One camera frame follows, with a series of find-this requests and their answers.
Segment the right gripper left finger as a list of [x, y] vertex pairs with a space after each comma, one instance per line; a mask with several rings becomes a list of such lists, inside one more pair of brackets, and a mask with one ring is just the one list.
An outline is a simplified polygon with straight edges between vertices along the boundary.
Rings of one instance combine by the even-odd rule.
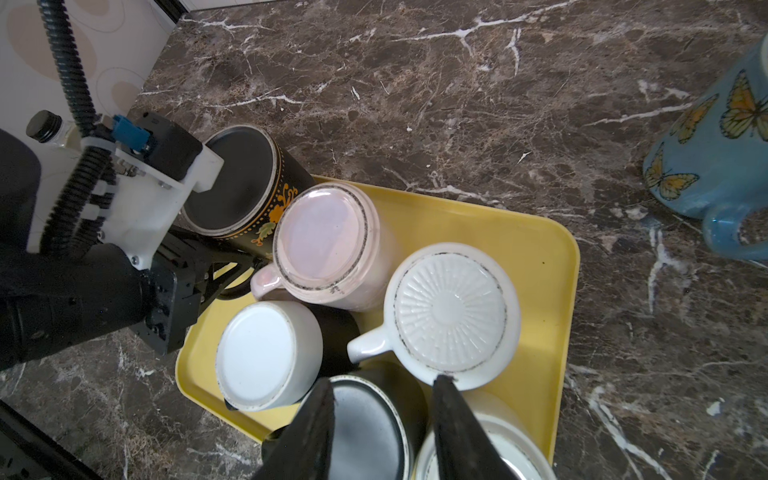
[[335, 427], [333, 388], [319, 379], [293, 421], [261, 445], [262, 466], [252, 479], [327, 479]]

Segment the blue butterfly mug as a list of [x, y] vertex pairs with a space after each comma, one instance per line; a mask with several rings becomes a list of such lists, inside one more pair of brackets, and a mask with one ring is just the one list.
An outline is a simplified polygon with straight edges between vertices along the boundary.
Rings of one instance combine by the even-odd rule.
[[643, 162], [643, 182], [670, 210], [702, 222], [715, 254], [764, 261], [739, 238], [767, 206], [767, 41], [761, 39], [687, 107]]

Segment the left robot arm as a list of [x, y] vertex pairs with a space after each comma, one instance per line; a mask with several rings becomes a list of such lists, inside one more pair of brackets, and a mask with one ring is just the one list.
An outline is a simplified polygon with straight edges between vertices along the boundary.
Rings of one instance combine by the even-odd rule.
[[1, 366], [9, 369], [129, 328], [156, 352], [180, 349], [216, 299], [245, 292], [255, 258], [178, 227], [224, 160], [187, 130], [148, 112], [96, 112], [65, 5], [38, 5], [80, 157], [29, 252], [41, 165], [1, 136]]

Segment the black mug red inside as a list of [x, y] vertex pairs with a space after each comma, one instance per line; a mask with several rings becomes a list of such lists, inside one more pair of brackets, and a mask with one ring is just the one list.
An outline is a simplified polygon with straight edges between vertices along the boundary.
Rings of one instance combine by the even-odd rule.
[[289, 447], [291, 425], [262, 443], [255, 479], [408, 479], [423, 442], [427, 404], [422, 388], [401, 365], [356, 362], [330, 378], [332, 436], [326, 448]]

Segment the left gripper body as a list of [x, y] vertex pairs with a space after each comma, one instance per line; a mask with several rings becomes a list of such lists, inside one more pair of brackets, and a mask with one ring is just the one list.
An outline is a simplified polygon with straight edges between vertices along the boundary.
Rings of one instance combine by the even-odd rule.
[[255, 257], [189, 230], [170, 231], [146, 272], [149, 311], [131, 330], [160, 355], [179, 350], [189, 327], [216, 300], [250, 292]]

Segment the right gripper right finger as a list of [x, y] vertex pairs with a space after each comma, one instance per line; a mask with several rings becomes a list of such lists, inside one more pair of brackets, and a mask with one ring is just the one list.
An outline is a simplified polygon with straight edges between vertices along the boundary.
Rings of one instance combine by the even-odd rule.
[[515, 479], [447, 375], [432, 387], [433, 432], [440, 479]]

